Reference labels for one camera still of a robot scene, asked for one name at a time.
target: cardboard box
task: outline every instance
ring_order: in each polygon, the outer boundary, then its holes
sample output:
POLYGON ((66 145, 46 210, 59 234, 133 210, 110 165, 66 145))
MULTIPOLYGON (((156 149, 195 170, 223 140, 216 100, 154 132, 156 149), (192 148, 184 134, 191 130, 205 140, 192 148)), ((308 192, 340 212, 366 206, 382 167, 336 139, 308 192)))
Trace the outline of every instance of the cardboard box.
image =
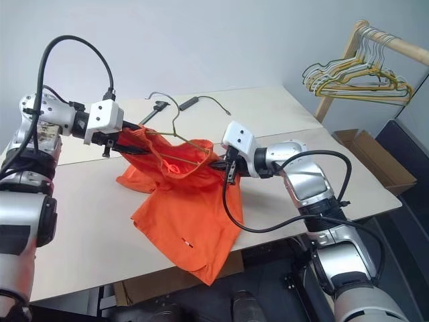
POLYGON ((334 139, 348 148, 365 165, 379 182, 395 196, 416 184, 410 174, 368 132, 347 129, 333 133, 334 139))
MULTIPOLYGON (((244 271, 241 251, 231 252, 218 278, 244 271)), ((171 267, 113 284, 116 304, 128 306, 144 300, 201 284, 194 275, 179 267, 171 267)))

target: white wall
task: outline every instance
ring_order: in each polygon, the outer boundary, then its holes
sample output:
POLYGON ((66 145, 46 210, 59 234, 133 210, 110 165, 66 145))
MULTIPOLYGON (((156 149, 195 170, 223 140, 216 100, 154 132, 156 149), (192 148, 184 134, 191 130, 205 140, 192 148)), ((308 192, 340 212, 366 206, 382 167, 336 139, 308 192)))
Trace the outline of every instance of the white wall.
POLYGON ((429 79, 398 117, 429 156, 429 79))
MULTIPOLYGON (((301 85, 313 62, 338 58, 355 21, 429 48, 429 1, 0 0, 0 148, 20 123, 17 103, 36 86, 46 44, 62 34, 92 42, 115 77, 118 100, 283 84, 311 112, 319 98, 301 85)), ((426 67, 395 53, 386 64, 414 86, 426 67)), ((68 99, 96 101, 107 88, 101 63, 65 42, 48 61, 46 84, 68 99)), ((376 133, 396 107, 337 100, 325 126, 376 133)))

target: orange t-shirt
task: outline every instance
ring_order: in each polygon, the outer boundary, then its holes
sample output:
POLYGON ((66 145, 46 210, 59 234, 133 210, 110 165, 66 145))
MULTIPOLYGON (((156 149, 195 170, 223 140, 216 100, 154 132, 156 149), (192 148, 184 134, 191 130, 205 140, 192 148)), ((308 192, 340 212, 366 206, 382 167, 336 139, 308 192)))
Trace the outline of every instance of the orange t-shirt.
MULTIPOLYGON (((204 152, 189 143, 172 146, 149 131, 153 132, 146 127, 135 131, 124 129, 119 136, 119 144, 151 151, 144 155, 123 154, 132 165, 117 182, 151 193, 131 218, 169 260, 210 285, 240 231, 223 208, 225 173, 208 166, 219 157, 208 140, 191 141, 204 148, 204 152)), ((227 189, 227 199, 230 212, 242 222, 238 176, 237 184, 227 189)))

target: hanger hook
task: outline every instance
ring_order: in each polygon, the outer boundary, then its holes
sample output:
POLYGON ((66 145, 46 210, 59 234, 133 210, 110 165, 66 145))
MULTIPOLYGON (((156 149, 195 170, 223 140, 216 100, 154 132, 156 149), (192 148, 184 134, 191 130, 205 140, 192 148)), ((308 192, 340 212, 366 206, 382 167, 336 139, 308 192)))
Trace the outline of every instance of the hanger hook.
POLYGON ((179 104, 176 102, 176 100, 173 97, 171 97, 169 94, 166 94, 166 93, 163 93, 163 92, 152 92, 152 93, 150 93, 149 97, 147 97, 146 99, 151 99, 153 94, 159 94, 159 95, 163 95, 165 97, 168 97, 175 104, 175 106, 177 107, 177 114, 176 114, 176 116, 172 120, 173 134, 174 134, 174 136, 177 136, 176 126, 174 125, 174 122, 175 122, 175 120, 177 120, 177 118, 180 115, 179 104))

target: wooden clothes rack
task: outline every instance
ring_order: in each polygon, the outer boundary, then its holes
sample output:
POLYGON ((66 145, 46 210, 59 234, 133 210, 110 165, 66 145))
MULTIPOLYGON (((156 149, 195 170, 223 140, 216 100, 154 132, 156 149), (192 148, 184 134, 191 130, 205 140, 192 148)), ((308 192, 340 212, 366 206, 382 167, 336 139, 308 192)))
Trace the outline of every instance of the wooden clothes rack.
MULTIPOLYGON (((347 42, 346 48, 343 53, 343 59, 352 58, 355 55, 355 52, 359 48, 359 38, 361 37, 361 34, 358 32, 360 28, 364 26, 369 26, 369 22, 366 20, 359 20, 355 23, 355 26, 353 28, 353 31, 349 37, 349 40, 347 42)), ((429 66, 429 51, 417 47, 415 45, 411 45, 402 39, 395 38, 388 43, 383 42, 383 37, 387 35, 385 32, 376 32, 374 34, 366 33, 364 34, 364 37, 369 38, 377 43, 383 43, 386 47, 389 47, 392 50, 395 50, 396 52, 399 52, 400 54, 403 54, 409 58, 412 58, 418 62, 421 62, 422 64, 425 64, 426 66, 429 66)), ((314 114, 314 117, 319 121, 323 122, 323 119, 325 118, 326 114, 328 113, 329 107, 332 104, 332 101, 334 101, 333 97, 323 97, 322 100, 319 103, 319 106, 316 110, 316 113, 314 114)))

